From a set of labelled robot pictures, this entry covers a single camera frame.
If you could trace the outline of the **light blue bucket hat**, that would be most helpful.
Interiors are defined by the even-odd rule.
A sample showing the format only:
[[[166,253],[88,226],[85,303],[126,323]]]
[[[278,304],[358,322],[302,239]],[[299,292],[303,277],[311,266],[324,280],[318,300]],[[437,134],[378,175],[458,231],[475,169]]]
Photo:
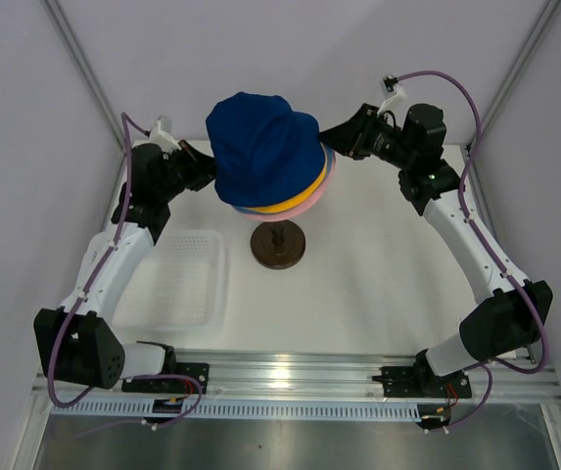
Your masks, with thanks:
[[[317,179],[306,188],[300,195],[290,200],[269,207],[260,208],[241,208],[234,206],[237,212],[246,214],[250,218],[278,221],[297,216],[310,209],[323,195],[327,184],[335,171],[336,157],[335,152],[325,145],[321,145],[326,163],[321,174]]]

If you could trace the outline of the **dark blue hat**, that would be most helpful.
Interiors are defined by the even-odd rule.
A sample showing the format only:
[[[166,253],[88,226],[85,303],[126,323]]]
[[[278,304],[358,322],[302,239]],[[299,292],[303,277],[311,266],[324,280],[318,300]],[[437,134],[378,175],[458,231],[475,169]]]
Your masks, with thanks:
[[[284,202],[324,167],[318,121],[277,95],[239,92],[213,107],[206,128],[216,163],[215,191],[233,207]]]

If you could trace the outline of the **yellow hat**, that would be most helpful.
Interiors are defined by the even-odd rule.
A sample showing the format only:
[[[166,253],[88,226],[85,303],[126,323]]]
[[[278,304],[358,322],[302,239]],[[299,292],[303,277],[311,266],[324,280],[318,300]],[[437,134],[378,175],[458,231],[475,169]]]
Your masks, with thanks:
[[[264,206],[264,207],[255,207],[255,208],[247,208],[247,211],[252,212],[261,212],[261,213],[277,213],[289,210],[295,207],[297,204],[303,202],[308,196],[310,196],[323,182],[324,176],[326,175],[327,170],[330,168],[330,162],[335,159],[335,152],[328,146],[322,144],[321,148],[324,153],[325,163],[322,171],[317,176],[317,178],[300,194],[294,196],[284,202],[277,203],[271,206]]]

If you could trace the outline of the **pink bucket hat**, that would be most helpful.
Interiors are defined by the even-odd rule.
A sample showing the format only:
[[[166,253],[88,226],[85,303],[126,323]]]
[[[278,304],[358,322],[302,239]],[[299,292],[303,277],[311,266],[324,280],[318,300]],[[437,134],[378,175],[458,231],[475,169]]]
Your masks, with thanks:
[[[323,182],[319,185],[319,187],[310,195],[308,196],[303,202],[297,204],[295,207],[281,211],[277,213],[261,213],[261,212],[254,212],[254,211],[246,211],[242,208],[235,208],[235,210],[240,213],[241,215],[261,222],[278,222],[282,220],[288,220],[294,218],[309,209],[311,209],[323,196],[325,193],[328,184],[332,180],[336,169],[336,160],[333,159],[330,162],[330,168],[327,170],[326,175],[324,176]]]

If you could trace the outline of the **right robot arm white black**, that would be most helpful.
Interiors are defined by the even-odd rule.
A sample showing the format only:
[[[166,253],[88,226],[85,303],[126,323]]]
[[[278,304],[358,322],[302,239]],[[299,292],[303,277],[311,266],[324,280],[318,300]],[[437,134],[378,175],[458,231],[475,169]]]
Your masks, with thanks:
[[[402,126],[390,112],[364,104],[347,121],[319,133],[319,141],[355,161],[375,156],[398,170],[405,200],[442,237],[464,273],[475,308],[458,331],[416,355],[414,387],[433,396],[462,372],[539,343],[541,357],[532,373],[549,359],[544,323],[553,293],[532,281],[508,259],[485,225],[466,204],[465,187],[443,157],[444,113],[428,104],[412,106]]]

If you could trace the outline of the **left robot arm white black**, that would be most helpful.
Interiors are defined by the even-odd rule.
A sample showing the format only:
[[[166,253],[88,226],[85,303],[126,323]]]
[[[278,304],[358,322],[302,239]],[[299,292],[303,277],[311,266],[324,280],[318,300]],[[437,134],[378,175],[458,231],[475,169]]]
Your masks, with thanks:
[[[165,359],[165,346],[125,345],[109,320],[137,267],[163,234],[170,202],[184,191],[205,188],[214,177],[213,158],[184,140],[169,150],[151,142],[132,147],[111,222],[91,240],[73,292],[34,319],[48,383],[110,389],[121,379],[143,376],[157,392],[176,385],[178,368]]]

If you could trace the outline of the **brown round wooden stand base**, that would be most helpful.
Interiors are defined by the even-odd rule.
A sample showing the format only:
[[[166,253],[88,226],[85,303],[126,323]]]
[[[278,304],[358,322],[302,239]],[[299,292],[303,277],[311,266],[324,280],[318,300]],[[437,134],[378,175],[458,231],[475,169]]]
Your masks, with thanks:
[[[284,234],[275,236],[270,222],[260,223],[252,233],[250,247],[254,258],[262,266],[283,270],[296,265],[304,256],[306,239],[303,230],[293,221],[284,220]]]

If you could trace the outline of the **clear plastic bin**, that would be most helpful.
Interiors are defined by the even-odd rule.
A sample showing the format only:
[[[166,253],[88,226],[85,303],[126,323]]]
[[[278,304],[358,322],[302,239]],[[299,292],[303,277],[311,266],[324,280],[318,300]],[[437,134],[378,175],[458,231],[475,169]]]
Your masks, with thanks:
[[[117,330],[205,330],[225,311],[227,254],[214,230],[173,230],[134,271],[113,318]]]

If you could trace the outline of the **right side aluminium rail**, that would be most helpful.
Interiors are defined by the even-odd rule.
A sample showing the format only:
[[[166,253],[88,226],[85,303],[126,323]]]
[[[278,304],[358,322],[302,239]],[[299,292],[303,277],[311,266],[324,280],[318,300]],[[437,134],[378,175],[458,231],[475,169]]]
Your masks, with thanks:
[[[519,269],[536,280],[535,237],[529,209],[534,200],[530,160],[509,147],[489,145],[477,153],[468,172],[470,191],[480,218],[502,250]]]

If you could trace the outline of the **aluminium rail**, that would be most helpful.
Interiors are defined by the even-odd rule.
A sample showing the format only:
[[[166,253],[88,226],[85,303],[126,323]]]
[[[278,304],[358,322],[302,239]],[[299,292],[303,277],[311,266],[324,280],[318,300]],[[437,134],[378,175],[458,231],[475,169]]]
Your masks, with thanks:
[[[530,160],[509,147],[489,145],[477,153],[468,172],[470,191],[480,218],[502,250],[519,269],[536,280],[535,237],[529,209],[534,200]]]
[[[208,400],[382,401],[371,377],[383,366],[409,366],[408,355],[180,350],[184,362],[210,366]],[[561,404],[561,386],[548,366],[534,375],[489,366],[489,403]]]

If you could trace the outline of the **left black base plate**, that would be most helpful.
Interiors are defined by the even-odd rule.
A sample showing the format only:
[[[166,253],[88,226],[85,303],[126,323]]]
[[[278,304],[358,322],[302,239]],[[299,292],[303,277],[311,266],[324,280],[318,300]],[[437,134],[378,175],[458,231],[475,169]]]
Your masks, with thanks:
[[[178,362],[169,366],[162,375],[178,375],[178,378],[130,379],[122,383],[121,389],[125,393],[149,395],[196,395],[200,384],[202,394],[207,393],[210,365],[203,362]]]

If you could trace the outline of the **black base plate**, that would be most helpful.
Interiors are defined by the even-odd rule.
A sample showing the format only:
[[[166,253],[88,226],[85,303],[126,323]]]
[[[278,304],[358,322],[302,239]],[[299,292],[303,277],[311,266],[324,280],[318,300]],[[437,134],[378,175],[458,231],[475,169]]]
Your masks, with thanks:
[[[428,366],[383,366],[371,380],[382,386],[385,398],[467,400],[472,397],[470,381],[462,371],[440,377]]]
[[[122,383],[121,389],[125,393],[149,395],[196,395],[200,384],[202,394],[207,393],[210,365],[203,362],[178,362],[169,366],[162,375],[178,375],[178,378],[130,379]]]

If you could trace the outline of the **aluminium front rail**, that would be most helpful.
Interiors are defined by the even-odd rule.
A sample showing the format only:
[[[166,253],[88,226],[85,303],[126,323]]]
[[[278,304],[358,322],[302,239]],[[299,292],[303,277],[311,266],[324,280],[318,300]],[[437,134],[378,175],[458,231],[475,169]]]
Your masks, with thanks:
[[[371,377],[383,366],[409,366],[408,355],[180,350],[184,362],[210,366],[208,400],[382,401]],[[561,386],[548,366],[534,375],[489,366],[489,403],[561,404]]]

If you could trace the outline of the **left aluminium frame post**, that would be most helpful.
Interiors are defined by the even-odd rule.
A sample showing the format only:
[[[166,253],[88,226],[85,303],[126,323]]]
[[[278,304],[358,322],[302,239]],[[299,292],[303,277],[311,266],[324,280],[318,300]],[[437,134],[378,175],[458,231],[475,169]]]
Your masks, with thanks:
[[[97,73],[94,71],[62,2],[59,0],[40,0],[39,4],[58,35],[100,118],[117,145],[122,148],[123,131],[120,118],[117,116]]]

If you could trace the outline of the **aluminium frame post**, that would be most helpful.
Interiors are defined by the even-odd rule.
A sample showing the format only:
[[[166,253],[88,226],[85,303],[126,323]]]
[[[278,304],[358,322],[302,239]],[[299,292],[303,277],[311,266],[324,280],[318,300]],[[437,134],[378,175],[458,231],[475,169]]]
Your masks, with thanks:
[[[120,118],[117,116],[97,73],[94,71],[62,2],[59,0],[40,0],[39,4],[58,35],[100,118],[117,145],[122,148],[123,131]]]
[[[547,0],[542,3],[541,9],[529,28],[524,41],[519,46],[496,92],[493,94],[487,111],[483,114],[482,135],[487,134],[496,123],[560,12],[561,0]]]

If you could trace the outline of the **right aluminium frame post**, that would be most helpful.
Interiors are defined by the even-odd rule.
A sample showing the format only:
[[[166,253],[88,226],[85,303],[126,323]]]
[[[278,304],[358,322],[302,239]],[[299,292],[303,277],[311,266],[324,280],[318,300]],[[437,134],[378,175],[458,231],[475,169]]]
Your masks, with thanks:
[[[547,0],[542,3],[541,9],[529,28],[524,41],[519,46],[496,92],[493,94],[487,111],[483,114],[482,135],[487,134],[496,123],[560,12],[561,0]]]

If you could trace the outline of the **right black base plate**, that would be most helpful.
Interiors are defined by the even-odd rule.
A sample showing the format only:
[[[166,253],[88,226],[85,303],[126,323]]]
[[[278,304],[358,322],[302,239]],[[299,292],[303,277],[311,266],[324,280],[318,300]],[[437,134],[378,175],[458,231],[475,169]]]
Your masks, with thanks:
[[[467,400],[472,397],[470,381],[462,371],[440,377],[428,366],[383,366],[371,380],[382,386],[385,398]]]

